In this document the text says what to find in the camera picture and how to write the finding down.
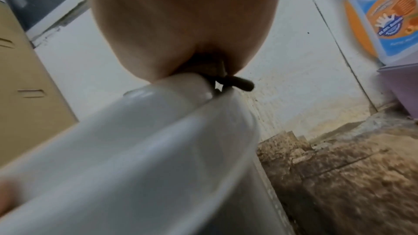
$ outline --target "person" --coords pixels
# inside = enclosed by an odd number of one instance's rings
[[[264,42],[278,0],[89,0],[121,64],[155,82],[196,53],[222,53],[234,75]],[[0,214],[17,204],[12,181],[0,182]]]

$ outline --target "tan panel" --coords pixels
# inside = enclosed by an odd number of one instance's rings
[[[0,3],[0,166],[76,122],[13,13]]]

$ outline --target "white wall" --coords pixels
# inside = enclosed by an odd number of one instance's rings
[[[146,84],[118,64],[90,11],[40,42],[37,54],[80,120]],[[364,63],[372,69],[364,76],[374,73],[377,66]],[[370,101],[313,0],[280,0],[265,44],[240,75],[256,83],[244,98],[263,140],[282,130],[313,139],[370,115]]]

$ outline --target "brown rough surface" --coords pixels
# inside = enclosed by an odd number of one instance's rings
[[[258,155],[297,234],[418,234],[418,126],[378,113],[318,144],[281,133]]]

